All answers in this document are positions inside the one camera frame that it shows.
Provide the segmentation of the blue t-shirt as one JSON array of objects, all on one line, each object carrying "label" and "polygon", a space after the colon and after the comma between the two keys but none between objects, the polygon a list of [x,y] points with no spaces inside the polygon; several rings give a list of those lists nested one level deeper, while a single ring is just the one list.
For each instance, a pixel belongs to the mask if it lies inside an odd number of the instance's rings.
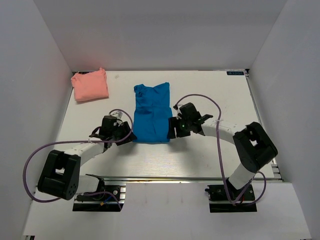
[{"label": "blue t-shirt", "polygon": [[164,82],[154,87],[134,86],[135,111],[133,133],[137,143],[168,143],[169,118],[173,116],[170,106],[170,84]]}]

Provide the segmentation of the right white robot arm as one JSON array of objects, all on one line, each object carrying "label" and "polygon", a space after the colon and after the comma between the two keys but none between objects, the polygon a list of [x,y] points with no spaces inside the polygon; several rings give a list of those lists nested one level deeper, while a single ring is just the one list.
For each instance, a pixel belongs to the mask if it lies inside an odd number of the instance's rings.
[{"label": "right white robot arm", "polygon": [[210,114],[201,115],[193,103],[174,106],[177,115],[169,118],[169,139],[188,137],[191,133],[215,137],[235,146],[240,164],[226,179],[226,195],[236,200],[244,193],[245,185],[278,155],[278,150],[262,125],[253,121],[241,126]]}]

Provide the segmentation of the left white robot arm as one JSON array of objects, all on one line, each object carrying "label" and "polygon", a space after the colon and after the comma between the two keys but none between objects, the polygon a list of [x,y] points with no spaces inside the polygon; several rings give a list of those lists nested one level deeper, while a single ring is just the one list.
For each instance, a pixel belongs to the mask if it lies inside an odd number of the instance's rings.
[{"label": "left white robot arm", "polygon": [[127,121],[120,117],[106,115],[101,126],[96,127],[89,138],[102,142],[94,143],[90,139],[65,151],[49,152],[41,172],[37,189],[60,199],[70,200],[76,194],[90,194],[99,200],[105,196],[106,187],[102,179],[95,175],[80,175],[81,166],[101,155],[113,143],[123,145],[137,139]]}]

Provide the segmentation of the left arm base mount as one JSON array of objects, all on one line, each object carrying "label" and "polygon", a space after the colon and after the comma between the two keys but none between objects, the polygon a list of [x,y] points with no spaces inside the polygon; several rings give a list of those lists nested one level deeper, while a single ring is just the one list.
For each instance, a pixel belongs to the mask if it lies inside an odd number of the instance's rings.
[{"label": "left arm base mount", "polygon": [[100,194],[80,193],[74,198],[73,212],[120,212],[125,203],[126,185],[104,185]]}]

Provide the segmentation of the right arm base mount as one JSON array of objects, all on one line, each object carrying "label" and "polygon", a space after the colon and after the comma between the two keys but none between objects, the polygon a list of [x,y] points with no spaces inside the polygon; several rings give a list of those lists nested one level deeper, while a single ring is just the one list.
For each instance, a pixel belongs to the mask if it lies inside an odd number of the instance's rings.
[{"label": "right arm base mount", "polygon": [[227,198],[223,184],[208,185],[205,189],[209,199],[210,213],[254,213],[257,212],[253,186],[250,184],[242,197],[232,205]]}]

